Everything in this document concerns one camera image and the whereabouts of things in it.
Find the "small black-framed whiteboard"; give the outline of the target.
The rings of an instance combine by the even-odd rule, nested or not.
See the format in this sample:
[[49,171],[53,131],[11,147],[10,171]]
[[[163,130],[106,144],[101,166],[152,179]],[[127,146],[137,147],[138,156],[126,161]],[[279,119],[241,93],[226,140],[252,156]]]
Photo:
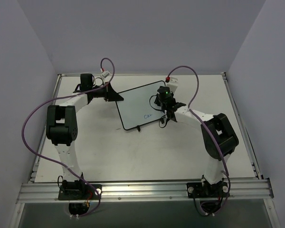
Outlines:
[[116,106],[124,130],[152,123],[164,115],[154,104],[160,86],[165,86],[165,82],[160,80],[119,92],[124,100],[117,101]]

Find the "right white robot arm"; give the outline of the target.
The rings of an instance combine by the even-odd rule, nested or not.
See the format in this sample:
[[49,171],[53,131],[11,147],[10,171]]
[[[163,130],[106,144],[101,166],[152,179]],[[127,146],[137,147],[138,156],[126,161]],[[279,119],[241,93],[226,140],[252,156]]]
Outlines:
[[177,102],[167,86],[160,86],[157,90],[155,103],[165,113],[167,121],[201,130],[204,146],[209,155],[202,176],[201,190],[207,196],[214,195],[219,190],[218,183],[223,180],[223,176],[229,175],[227,161],[239,144],[228,117],[223,113],[212,115],[190,109],[188,105]]

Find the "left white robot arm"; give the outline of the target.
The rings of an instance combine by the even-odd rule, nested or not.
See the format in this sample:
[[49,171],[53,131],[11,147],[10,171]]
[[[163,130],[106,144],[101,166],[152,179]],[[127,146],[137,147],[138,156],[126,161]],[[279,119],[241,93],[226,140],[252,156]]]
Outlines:
[[109,75],[109,71],[103,71],[99,77],[102,84],[98,86],[92,74],[81,74],[74,96],[59,105],[50,105],[47,109],[46,136],[55,146],[60,162],[66,165],[63,167],[62,188],[69,190],[69,194],[75,199],[86,195],[86,184],[82,181],[83,172],[75,151],[78,135],[76,114],[94,98],[103,98],[106,102],[124,100],[112,88],[111,83],[105,81]]

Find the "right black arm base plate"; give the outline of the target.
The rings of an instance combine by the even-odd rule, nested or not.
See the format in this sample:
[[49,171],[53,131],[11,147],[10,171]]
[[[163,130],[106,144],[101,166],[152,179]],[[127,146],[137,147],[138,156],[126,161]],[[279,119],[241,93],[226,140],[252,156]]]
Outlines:
[[188,198],[217,198],[218,192],[214,185],[205,182],[186,183]]

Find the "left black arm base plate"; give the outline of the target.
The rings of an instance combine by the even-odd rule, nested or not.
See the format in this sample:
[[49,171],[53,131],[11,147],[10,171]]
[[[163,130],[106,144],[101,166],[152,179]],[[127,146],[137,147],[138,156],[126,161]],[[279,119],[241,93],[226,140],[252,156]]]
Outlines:
[[62,181],[59,186],[58,200],[98,200],[95,190],[84,182]]

